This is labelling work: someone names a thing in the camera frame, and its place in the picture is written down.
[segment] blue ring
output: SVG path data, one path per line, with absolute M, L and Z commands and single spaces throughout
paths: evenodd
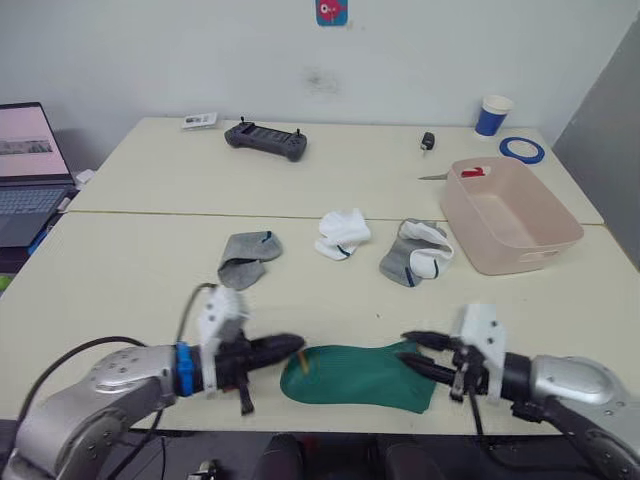
M 189 351 L 189 345 L 185 342 L 176 343 L 176 356 L 178 365 L 176 370 L 178 371 L 178 378 L 180 379 L 180 386 L 182 387 L 182 396 L 190 397 L 193 395 L 193 360 L 191 360 L 191 352 Z
M 517 153 L 512 152 L 511 150 L 509 150 L 509 142 L 513 142 L 514 140 L 519 140 L 521 142 L 528 143 L 529 145 L 533 145 L 538 150 L 538 154 L 533 157 L 523 157 L 522 155 L 518 155 Z M 505 157 L 517 158 L 518 160 L 520 160 L 523 163 L 526 163 L 527 165 L 540 163 L 540 161 L 542 161 L 542 159 L 544 158 L 544 148 L 542 148 L 542 146 L 538 145 L 533 140 L 529 140 L 528 138 L 522 138 L 522 137 L 507 137 L 504 140 L 502 140 L 500 142 L 500 153 L 503 154 Z

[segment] laptop keyboard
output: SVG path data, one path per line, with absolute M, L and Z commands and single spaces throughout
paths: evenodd
M 0 190 L 0 215 L 47 213 L 62 192 L 60 188 Z

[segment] laptop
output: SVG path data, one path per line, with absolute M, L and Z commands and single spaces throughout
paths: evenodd
M 31 244 L 73 187 L 42 105 L 0 105 L 0 248 Z

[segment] laptop screen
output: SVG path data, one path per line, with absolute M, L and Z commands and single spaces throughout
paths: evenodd
M 0 180 L 68 175 L 42 107 L 39 104 L 0 107 Z

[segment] gray sock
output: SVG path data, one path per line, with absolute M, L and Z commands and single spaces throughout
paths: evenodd
M 430 227 L 437 228 L 436 222 L 407 218 L 402 223 L 406 221 L 412 223 L 424 223 Z M 438 231 L 446 236 L 446 233 L 441 229 L 438 228 Z M 380 271 L 385 277 L 399 283 L 400 285 L 404 285 L 405 287 L 415 287 L 422 281 L 422 278 L 418 275 L 414 275 L 411 271 L 409 258 L 411 257 L 411 252 L 419 248 L 440 248 L 440 245 L 435 245 L 431 242 L 427 242 L 426 240 L 405 240 L 403 238 L 396 237 L 396 241 L 391 247 L 391 250 L 389 250 L 389 253 L 387 253 L 380 261 Z
M 236 233 L 227 241 L 218 278 L 225 287 L 244 290 L 264 275 L 262 262 L 281 254 L 282 245 L 271 231 Z

